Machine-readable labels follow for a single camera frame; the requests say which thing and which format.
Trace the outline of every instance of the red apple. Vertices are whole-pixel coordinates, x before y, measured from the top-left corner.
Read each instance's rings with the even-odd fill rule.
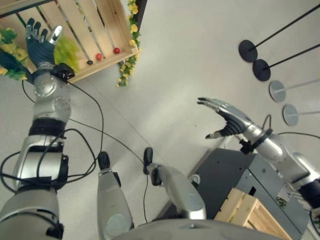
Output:
[[[97,53],[97,54],[95,55],[95,58],[96,58],[98,61],[100,61],[100,60],[102,59],[102,55],[101,55],[100,53]]]
[[[115,47],[115,48],[113,49],[113,52],[114,52],[115,54],[118,54],[118,53],[120,53],[120,49],[117,48],[117,47]]]

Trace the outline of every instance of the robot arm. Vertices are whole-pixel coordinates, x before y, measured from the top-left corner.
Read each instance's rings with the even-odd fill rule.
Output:
[[[153,150],[144,151],[143,173],[151,174],[152,185],[163,186],[182,218],[207,219],[205,202],[188,178],[177,169],[152,162]]]
[[[209,134],[207,139],[243,134],[248,142],[240,142],[243,145],[242,152],[247,154],[256,149],[313,209],[320,208],[320,173],[301,153],[295,152],[283,137],[272,134],[271,129],[263,130],[239,109],[224,101],[201,97],[197,103],[213,109],[227,122],[224,129]]]
[[[14,196],[0,211],[0,239],[62,239],[64,231],[57,190],[68,179],[63,135],[71,115],[67,80],[74,73],[65,64],[54,65],[54,48],[62,27],[56,26],[46,40],[47,31],[38,35],[41,25],[34,23],[32,18],[28,21],[25,37],[29,57],[37,66],[32,74],[36,102],[32,126],[13,171],[18,178],[13,181]],[[127,232],[132,217],[106,152],[99,154],[98,162],[98,229],[100,239],[109,240]]]

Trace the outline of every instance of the stand pole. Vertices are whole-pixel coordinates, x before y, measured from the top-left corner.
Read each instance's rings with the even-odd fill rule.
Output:
[[[298,22],[299,20],[303,19],[305,16],[309,15],[310,13],[312,13],[313,11],[317,10],[318,8],[320,8],[320,4],[313,7],[312,9],[310,9],[309,11],[307,11],[305,14],[299,16],[298,18],[296,18],[295,20],[293,20],[292,22],[290,22],[289,24],[285,25],[284,27],[282,27],[281,29],[279,29],[278,31],[276,31],[275,33],[271,34],[270,36],[268,36],[266,39],[264,39],[263,41],[259,42],[257,45],[254,45],[251,41],[249,40],[243,40],[238,47],[238,51],[239,54],[241,56],[241,58],[243,60],[245,60],[248,63],[253,63],[255,60],[257,60],[258,58],[258,51],[257,51],[257,47],[259,47],[261,44],[265,43],[266,41],[268,41],[269,39],[273,38],[275,35],[279,34],[280,32],[282,32],[283,30],[287,29],[288,27],[290,27],[292,24]]]
[[[309,52],[309,51],[311,51],[313,49],[316,49],[318,47],[320,47],[320,44],[314,45],[314,46],[312,46],[312,47],[310,47],[310,48],[308,48],[306,50],[298,52],[297,54],[292,55],[290,57],[287,57],[287,58],[285,58],[285,59],[283,59],[281,61],[278,61],[278,62],[276,62],[276,63],[274,63],[272,65],[268,65],[268,63],[263,59],[258,59],[256,61],[254,61],[254,63],[253,63],[253,67],[252,67],[253,74],[258,80],[260,80],[262,82],[268,81],[270,79],[270,76],[271,76],[270,68],[272,68],[272,67],[274,67],[274,66],[276,66],[278,64],[284,63],[284,62],[286,62],[286,61],[288,61],[290,59],[293,59],[293,58],[295,58],[297,56],[305,54],[305,53],[307,53],[307,52]]]
[[[280,81],[274,80],[274,81],[271,81],[269,84],[269,94],[275,102],[279,103],[285,100],[287,90],[300,88],[300,87],[303,87],[309,84],[314,84],[317,82],[320,82],[320,79],[314,79],[314,80],[306,81],[293,86],[285,87]]]
[[[291,104],[285,105],[282,110],[283,120],[289,126],[297,125],[299,115],[313,115],[313,114],[320,114],[320,111],[298,112],[297,109]]]

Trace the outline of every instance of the gray floor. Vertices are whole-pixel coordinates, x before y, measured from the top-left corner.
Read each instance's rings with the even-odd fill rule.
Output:
[[[118,69],[112,66],[87,77],[77,85],[101,104],[105,131],[126,143],[142,156],[153,147],[154,161],[188,174],[200,158],[215,145],[205,140],[208,133],[224,127],[224,120],[209,108],[198,106],[197,97],[229,102],[257,123],[272,114],[274,132],[308,132],[320,135],[320,115],[301,116],[298,125],[287,126],[281,116],[284,103],[299,112],[320,110],[320,85],[287,92],[284,103],[275,103],[268,93],[268,82],[259,82],[252,65],[238,55],[243,39],[258,43],[292,19],[318,4],[318,0],[150,0],[141,27],[140,60],[129,86],[116,88]],[[319,43],[320,15],[316,11],[258,49],[258,56],[275,63]],[[319,50],[292,59],[272,69],[271,79],[291,86],[319,77]],[[32,119],[32,104],[21,91],[21,83],[0,81],[0,159],[20,149]],[[96,128],[101,118],[96,105],[86,95],[70,88],[72,118]],[[100,134],[69,122],[99,150]],[[288,135],[293,147],[320,169],[318,140]],[[143,193],[146,177],[142,165],[121,145],[105,137],[113,169],[120,175],[136,226],[144,223]],[[231,148],[240,146],[233,141]],[[91,163],[82,140],[67,134],[65,153],[71,173],[83,172]],[[6,170],[11,171],[14,160]],[[65,186],[58,192],[60,219],[65,225],[64,239],[98,239],[96,225],[96,171],[87,178]],[[0,186],[0,207],[11,196]],[[164,189],[148,188],[146,214],[153,219],[167,202]]]

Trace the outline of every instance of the wooden shelf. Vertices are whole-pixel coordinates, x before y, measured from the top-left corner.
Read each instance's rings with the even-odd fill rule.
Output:
[[[214,220],[291,240],[287,232],[256,197],[236,188],[230,191]]]
[[[75,82],[110,65],[121,62],[138,52],[132,47],[132,39],[125,11],[120,0],[2,0],[0,3],[0,28],[12,28],[18,36],[15,42],[26,49],[25,23],[29,18],[41,23],[41,29],[50,31],[52,27],[61,25],[63,34],[73,40],[78,52],[78,68]],[[104,58],[96,60],[100,53]],[[28,69],[36,68],[29,61]]]

